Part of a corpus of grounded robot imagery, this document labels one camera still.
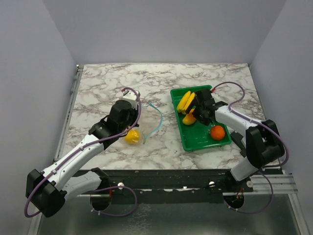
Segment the yellow lemon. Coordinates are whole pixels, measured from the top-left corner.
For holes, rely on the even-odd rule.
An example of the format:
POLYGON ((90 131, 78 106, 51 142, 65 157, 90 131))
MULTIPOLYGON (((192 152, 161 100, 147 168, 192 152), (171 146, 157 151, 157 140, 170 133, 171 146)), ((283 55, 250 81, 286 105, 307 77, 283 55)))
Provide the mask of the yellow lemon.
POLYGON ((124 137, 125 142, 128 144, 138 144, 140 139, 141 139, 140 132, 134 129, 131 129, 124 137))

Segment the orange fruit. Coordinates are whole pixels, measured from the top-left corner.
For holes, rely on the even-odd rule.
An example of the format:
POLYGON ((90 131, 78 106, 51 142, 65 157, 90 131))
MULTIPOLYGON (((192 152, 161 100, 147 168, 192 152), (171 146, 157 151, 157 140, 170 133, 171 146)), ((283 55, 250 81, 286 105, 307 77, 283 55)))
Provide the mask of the orange fruit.
POLYGON ((210 130, 210 136, 215 141, 221 141, 225 137, 225 130, 220 125, 215 125, 210 130))

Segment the green plastic tray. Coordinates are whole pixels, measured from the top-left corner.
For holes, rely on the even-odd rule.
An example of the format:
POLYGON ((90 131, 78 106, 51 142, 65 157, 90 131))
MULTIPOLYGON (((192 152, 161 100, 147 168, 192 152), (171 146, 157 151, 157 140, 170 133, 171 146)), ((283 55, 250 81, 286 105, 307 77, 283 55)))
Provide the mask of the green plastic tray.
POLYGON ((204 85, 204 86, 195 86, 195 87, 188 87, 188 88, 180 88, 180 89, 172 89, 170 91, 172 103, 174 106, 174 111, 179 127, 180 137, 183 149, 185 151, 195 151, 201 149, 207 149, 212 147, 219 147, 223 145, 228 145, 232 143, 232 139, 228 128, 226 125, 218 122, 212 122, 208 126, 203 125, 199 121, 196 121, 192 125, 185 125, 183 124, 182 120, 185 115, 179 113, 177 111, 177 106, 182 99, 183 95, 188 92, 196 92, 204 88, 211 89, 212 86, 204 85), (219 125, 223 127, 225 131, 225 136, 222 140, 216 141, 211 138, 210 131, 212 127, 219 125))

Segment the clear zip bag teal zipper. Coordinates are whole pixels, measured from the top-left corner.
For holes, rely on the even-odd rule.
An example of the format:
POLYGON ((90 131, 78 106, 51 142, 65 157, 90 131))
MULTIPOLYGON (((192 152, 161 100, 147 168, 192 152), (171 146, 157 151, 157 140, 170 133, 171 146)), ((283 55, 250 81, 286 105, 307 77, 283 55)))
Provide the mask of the clear zip bag teal zipper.
MULTIPOLYGON (((163 114, 154 104, 149 102, 147 105, 142 105, 141 115, 138 121, 139 126, 133 128, 140 132, 141 139, 138 144, 146 144, 147 140, 159 130, 162 122, 163 114)), ((124 140, 127 133, 122 136, 122 141, 125 144, 128 144, 124 140)))

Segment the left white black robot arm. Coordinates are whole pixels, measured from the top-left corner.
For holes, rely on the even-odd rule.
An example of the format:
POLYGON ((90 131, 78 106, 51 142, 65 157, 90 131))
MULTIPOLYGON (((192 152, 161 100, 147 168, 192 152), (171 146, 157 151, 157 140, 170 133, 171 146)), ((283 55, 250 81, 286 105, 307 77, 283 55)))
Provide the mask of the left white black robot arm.
POLYGON ((141 115, 139 98, 123 98, 114 103, 108 116, 94 124, 85 137, 60 160, 42 171, 29 172, 26 179, 27 202, 24 215, 28 218, 37 213, 28 213, 33 204, 40 213, 49 218, 55 215, 68 199, 94 191, 103 193, 113 189, 124 189, 122 183, 113 183, 99 168, 76 177, 81 167, 90 159, 106 150, 133 127, 141 115))

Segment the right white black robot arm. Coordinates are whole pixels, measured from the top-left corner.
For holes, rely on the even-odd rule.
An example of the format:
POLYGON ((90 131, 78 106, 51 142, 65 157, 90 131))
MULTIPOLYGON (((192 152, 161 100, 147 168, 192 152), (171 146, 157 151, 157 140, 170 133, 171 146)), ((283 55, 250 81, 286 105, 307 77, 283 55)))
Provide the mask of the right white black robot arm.
POLYGON ((214 121, 222 123, 245 139, 246 157, 231 168, 231 176, 224 180, 229 191, 238 190, 242 180, 285 154, 275 122, 260 121, 231 110, 227 103, 216 102, 208 88, 190 95, 183 110, 187 114, 192 113, 204 125, 214 121))

